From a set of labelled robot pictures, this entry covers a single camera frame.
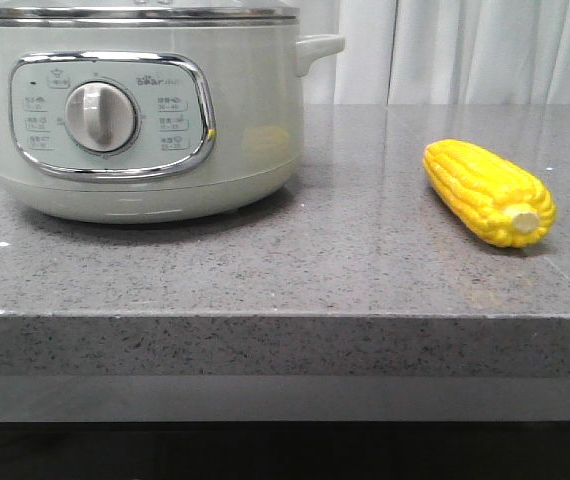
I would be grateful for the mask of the yellow toy corn cob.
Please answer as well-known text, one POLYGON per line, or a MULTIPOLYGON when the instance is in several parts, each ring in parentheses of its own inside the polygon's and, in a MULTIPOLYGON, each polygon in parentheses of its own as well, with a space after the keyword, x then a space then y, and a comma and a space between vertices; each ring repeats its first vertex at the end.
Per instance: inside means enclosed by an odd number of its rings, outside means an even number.
POLYGON ((550 190, 536 176, 476 144, 429 144, 423 167, 447 207, 481 240, 500 248, 541 241, 556 220, 550 190))

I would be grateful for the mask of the glass pot lid with knob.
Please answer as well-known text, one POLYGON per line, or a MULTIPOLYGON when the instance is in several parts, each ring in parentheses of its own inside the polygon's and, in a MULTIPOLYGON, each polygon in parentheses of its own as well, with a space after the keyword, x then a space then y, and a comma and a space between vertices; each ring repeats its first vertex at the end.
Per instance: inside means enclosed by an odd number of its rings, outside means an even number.
POLYGON ((217 26, 295 23, 285 1, 0 1, 0 26, 217 26))

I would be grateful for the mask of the pale green electric cooking pot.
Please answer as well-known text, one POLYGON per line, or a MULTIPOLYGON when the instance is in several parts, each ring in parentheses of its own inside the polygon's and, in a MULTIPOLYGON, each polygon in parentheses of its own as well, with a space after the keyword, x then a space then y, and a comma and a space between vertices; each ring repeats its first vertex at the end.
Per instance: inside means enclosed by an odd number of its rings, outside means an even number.
POLYGON ((0 181, 33 209, 97 223, 253 203, 298 167, 301 80, 344 44, 298 21, 0 26, 0 181))

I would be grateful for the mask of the white pleated curtain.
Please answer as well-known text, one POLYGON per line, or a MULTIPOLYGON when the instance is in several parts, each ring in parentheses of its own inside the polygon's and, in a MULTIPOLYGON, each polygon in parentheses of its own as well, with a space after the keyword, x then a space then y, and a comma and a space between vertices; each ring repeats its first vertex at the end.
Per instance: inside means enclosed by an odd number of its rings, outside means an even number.
POLYGON ((570 1, 300 1, 309 104, 570 104, 570 1))

